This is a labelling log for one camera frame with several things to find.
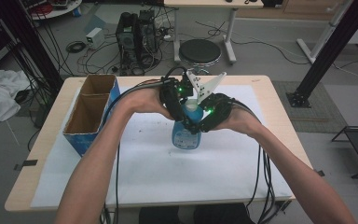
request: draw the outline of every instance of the carpet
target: carpet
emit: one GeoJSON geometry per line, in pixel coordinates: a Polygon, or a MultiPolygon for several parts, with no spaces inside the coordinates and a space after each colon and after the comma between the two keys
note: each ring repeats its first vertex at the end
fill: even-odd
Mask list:
{"type": "Polygon", "coordinates": [[[338,133],[348,125],[322,83],[309,98],[310,108],[291,107],[287,100],[286,93],[294,92],[300,82],[272,81],[272,84],[296,132],[338,133]]]}

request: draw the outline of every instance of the blue cardboard box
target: blue cardboard box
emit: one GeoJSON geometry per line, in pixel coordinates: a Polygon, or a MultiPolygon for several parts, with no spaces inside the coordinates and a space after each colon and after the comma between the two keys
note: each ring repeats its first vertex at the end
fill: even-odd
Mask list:
{"type": "Polygon", "coordinates": [[[88,75],[63,129],[63,136],[82,157],[102,128],[109,97],[120,95],[113,75],[88,75]]]}

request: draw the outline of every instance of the wooden table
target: wooden table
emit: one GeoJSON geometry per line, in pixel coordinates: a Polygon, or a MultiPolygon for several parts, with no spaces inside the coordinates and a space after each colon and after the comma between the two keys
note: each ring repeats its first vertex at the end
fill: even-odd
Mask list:
{"type": "MultiPolygon", "coordinates": [[[[118,77],[117,80],[121,86],[134,86],[150,78],[152,77],[118,77]]],[[[212,78],[213,77],[202,77],[202,81],[206,82],[212,78]]],[[[36,166],[24,166],[22,168],[7,198],[5,204],[7,211],[19,212],[35,210],[30,204],[34,197],[46,158],[51,151],[55,138],[61,128],[62,121],[74,99],[76,90],[82,86],[84,80],[84,77],[70,77],[65,80],[62,90],[51,108],[45,125],[40,131],[27,159],[28,161],[37,160],[37,164],[36,166]]],[[[301,146],[296,132],[268,77],[230,76],[225,77],[221,85],[251,85],[261,107],[264,119],[268,124],[268,128],[292,150],[297,157],[311,167],[307,154],[301,146]]]]}
{"type": "Polygon", "coordinates": [[[235,63],[237,61],[234,50],[231,46],[231,34],[232,30],[234,28],[234,21],[237,14],[237,10],[240,7],[243,8],[261,8],[264,6],[263,2],[261,0],[257,0],[256,2],[247,2],[245,3],[245,0],[232,0],[232,2],[228,3],[225,0],[199,0],[199,1],[193,1],[193,0],[165,0],[164,5],[167,7],[175,7],[176,10],[174,11],[174,40],[173,40],[173,57],[174,60],[179,63],[181,60],[179,58],[179,47],[180,47],[180,39],[179,39],[179,18],[178,18],[178,9],[180,7],[197,7],[198,12],[197,14],[202,13],[203,8],[222,8],[222,9],[229,9],[230,15],[229,15],[229,25],[227,30],[227,35],[224,36],[224,43],[227,50],[227,55],[229,58],[229,61],[231,63],[235,63]]]}

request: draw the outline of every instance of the round stool seat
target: round stool seat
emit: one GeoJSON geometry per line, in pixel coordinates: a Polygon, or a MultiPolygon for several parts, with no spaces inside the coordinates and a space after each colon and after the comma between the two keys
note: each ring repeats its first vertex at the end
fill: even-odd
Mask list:
{"type": "Polygon", "coordinates": [[[220,55],[220,48],[214,42],[205,39],[187,40],[179,48],[179,57],[195,65],[212,65],[219,60],[220,55]]]}

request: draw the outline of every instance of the forearm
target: forearm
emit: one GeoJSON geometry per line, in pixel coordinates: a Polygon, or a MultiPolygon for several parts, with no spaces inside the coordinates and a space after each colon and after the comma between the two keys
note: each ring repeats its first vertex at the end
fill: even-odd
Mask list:
{"type": "Polygon", "coordinates": [[[109,187],[117,146],[132,113],[119,104],[83,156],[62,195],[56,223],[95,223],[109,187]]]}
{"type": "Polygon", "coordinates": [[[333,188],[267,128],[259,128],[254,138],[267,152],[314,223],[355,223],[333,188]]]}

